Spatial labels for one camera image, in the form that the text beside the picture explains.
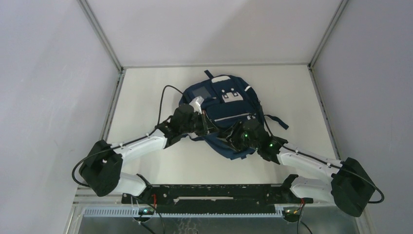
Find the navy blue backpack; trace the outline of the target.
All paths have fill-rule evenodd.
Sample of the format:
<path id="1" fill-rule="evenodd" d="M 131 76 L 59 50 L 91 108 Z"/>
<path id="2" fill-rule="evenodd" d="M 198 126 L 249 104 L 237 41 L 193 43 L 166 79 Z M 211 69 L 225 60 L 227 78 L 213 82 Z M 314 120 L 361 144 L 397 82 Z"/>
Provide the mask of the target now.
<path id="1" fill-rule="evenodd" d="M 197 96 L 204 98 L 201 107 L 207 117 L 209 134 L 194 137 L 193 140 L 205 141 L 218 154 L 231 160 L 244 159 L 256 153 L 252 149 L 236 151 L 225 141 L 226 134 L 234 124 L 254 118 L 272 134 L 255 90 L 241 77 L 214 77 L 209 71 L 205 73 L 208 79 L 185 89 L 179 101 L 179 104 L 189 104 Z"/>

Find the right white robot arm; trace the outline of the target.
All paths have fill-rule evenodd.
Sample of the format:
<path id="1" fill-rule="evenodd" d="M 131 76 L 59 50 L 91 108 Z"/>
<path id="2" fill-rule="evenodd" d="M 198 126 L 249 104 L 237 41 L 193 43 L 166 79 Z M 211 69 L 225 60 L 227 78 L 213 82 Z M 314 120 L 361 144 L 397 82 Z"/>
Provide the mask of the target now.
<path id="1" fill-rule="evenodd" d="M 288 203 L 312 198 L 334 204 L 350 216 L 360 217 L 368 204 L 384 200 L 383 192 L 357 160 L 349 157 L 340 161 L 302 150 L 266 131 L 265 125 L 257 119 L 237 122 L 220 136 L 234 150 L 251 148 L 266 161 L 310 174 L 311 178 L 289 176 L 290 181 L 281 190 L 282 198 Z M 375 192 L 380 194 L 380 200 L 372 201 Z"/>

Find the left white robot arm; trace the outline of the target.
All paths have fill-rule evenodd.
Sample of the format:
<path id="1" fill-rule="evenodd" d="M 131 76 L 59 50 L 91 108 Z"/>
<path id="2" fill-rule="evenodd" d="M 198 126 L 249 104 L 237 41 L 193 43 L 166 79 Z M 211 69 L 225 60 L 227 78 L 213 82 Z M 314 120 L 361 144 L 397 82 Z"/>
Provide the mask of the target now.
<path id="1" fill-rule="evenodd" d="M 73 172 L 78 172 L 84 179 L 79 185 L 91 188 L 98 197 L 123 193 L 133 195 L 140 203 L 147 203 L 152 197 L 149 183 L 141 175 L 123 172 L 124 166 L 170 147 L 185 135 L 206 132 L 207 122 L 201 105 L 196 102 L 182 104 L 173 115 L 142 137 L 117 144 L 105 140 L 96 142 L 88 155 L 75 165 Z"/>

